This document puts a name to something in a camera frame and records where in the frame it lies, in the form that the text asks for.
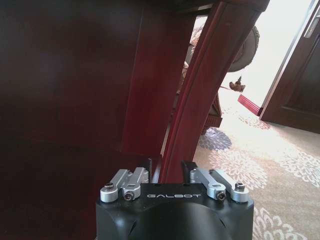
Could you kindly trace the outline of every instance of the dark red wood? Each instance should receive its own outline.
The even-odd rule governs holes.
[[[100,188],[118,169],[147,160],[16,138],[2,137],[0,146],[1,240],[95,239]]]
[[[217,0],[198,0],[198,1],[182,1],[180,4],[180,11],[198,11],[201,12],[203,10],[210,9],[214,2],[218,2]],[[266,10],[269,0],[223,0],[223,2],[246,6],[247,8],[263,12]]]
[[[262,110],[264,109],[263,107],[259,107],[258,105],[256,105],[253,101],[243,96],[242,94],[240,94],[238,102],[245,106],[250,112],[252,112],[256,116],[260,116]]]
[[[207,116],[203,129],[201,131],[201,135],[206,134],[207,130],[211,127],[219,128],[222,122],[222,112],[220,108],[219,95],[216,94],[215,99],[212,103],[211,109],[209,111],[209,115]]]
[[[1,132],[118,148],[143,7],[129,0],[5,1]]]
[[[320,5],[320,2],[314,3],[312,15]],[[320,24],[310,38],[304,38],[304,32],[305,27],[302,27],[293,48],[283,60],[285,64],[281,65],[275,78],[261,119],[320,133]]]
[[[212,7],[180,94],[166,142],[160,182],[183,181],[181,161],[193,160],[210,106],[260,13],[241,4],[218,2]]]
[[[160,154],[196,16],[147,7],[137,44],[121,150]]]

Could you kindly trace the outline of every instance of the patterned carpet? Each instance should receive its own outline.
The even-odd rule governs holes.
[[[260,121],[221,88],[220,128],[194,161],[244,182],[255,201],[253,240],[320,240],[320,134]]]

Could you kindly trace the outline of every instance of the screw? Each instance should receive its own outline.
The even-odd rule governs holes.
[[[235,185],[234,185],[234,190],[236,191],[239,191],[239,192],[243,192],[246,188],[246,186],[242,183],[242,182],[237,182]]]
[[[226,194],[225,194],[223,191],[221,191],[221,192],[219,192],[219,193],[216,195],[216,198],[217,198],[220,202],[222,202],[223,200],[226,199]]]
[[[126,201],[132,201],[134,199],[135,195],[132,191],[128,191],[125,195],[124,195],[124,200]]]
[[[107,191],[110,191],[114,189],[114,184],[112,182],[108,182],[104,187],[107,189]]]

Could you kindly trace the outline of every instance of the silver metal bracket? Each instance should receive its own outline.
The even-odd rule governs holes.
[[[190,171],[190,183],[202,183],[206,188],[207,195],[215,200],[224,201],[226,199],[226,187],[217,182],[208,170],[202,168],[194,168]]]
[[[122,189],[126,201],[140,197],[141,183],[149,182],[149,172],[143,167],[137,167],[134,172],[120,169],[110,182],[100,189],[100,200],[111,203],[118,199],[119,190]]]
[[[238,203],[248,202],[249,190],[243,183],[233,180],[229,175],[220,169],[212,169],[209,171],[209,173],[213,178],[226,187],[226,190],[230,193],[232,200]]]

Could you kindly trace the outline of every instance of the dark wooden door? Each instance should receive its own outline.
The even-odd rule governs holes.
[[[291,52],[278,71],[262,120],[320,133],[319,15],[320,1],[312,1]]]

